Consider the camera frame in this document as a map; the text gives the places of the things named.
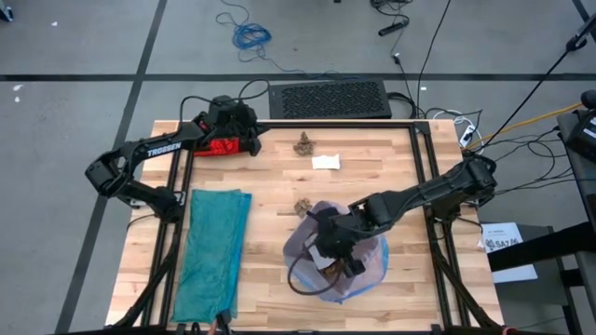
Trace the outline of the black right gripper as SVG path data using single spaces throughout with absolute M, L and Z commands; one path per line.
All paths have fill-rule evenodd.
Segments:
M 373 231 L 364 210 L 350 208 L 341 214 L 336 207 L 324 208 L 318 212 L 307 211 L 307 215 L 318 223 L 315 246 L 322 257 L 345 261 L 345 276 L 355 277 L 365 272 L 362 261 L 353 257 L 354 246 L 371 237 Z

